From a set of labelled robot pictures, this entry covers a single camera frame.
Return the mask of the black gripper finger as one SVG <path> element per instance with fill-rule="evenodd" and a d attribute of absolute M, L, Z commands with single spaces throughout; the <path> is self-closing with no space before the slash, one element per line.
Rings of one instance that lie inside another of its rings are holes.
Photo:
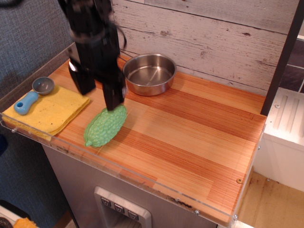
<path fill-rule="evenodd" d="M 102 84 L 106 108 L 108 111 L 113 111 L 124 102 L 127 93 L 125 77 L 119 77 L 116 81 L 104 82 Z"/>
<path fill-rule="evenodd" d="M 80 64 L 73 60 L 70 60 L 68 64 L 72 80 L 82 95 L 86 95 L 95 89 L 95 79 L 91 76 L 89 71 L 82 68 Z"/>

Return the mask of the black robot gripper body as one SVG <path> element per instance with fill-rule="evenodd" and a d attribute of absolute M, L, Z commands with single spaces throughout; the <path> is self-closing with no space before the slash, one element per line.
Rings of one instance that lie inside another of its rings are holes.
<path fill-rule="evenodd" d="M 121 30 L 115 24 L 71 23 L 70 27 L 70 36 L 76 45 L 69 51 L 70 60 L 80 64 L 101 83 L 124 77 L 117 66 L 120 55 L 118 32 Z"/>

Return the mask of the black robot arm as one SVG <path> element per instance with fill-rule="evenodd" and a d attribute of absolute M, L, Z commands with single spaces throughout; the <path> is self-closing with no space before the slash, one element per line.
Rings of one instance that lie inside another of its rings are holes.
<path fill-rule="evenodd" d="M 60 0 L 68 19 L 75 48 L 69 49 L 69 72 L 82 95 L 103 85 L 106 108 L 114 110 L 124 102 L 125 76 L 117 64 L 120 55 L 118 32 L 110 21 L 109 0 Z"/>

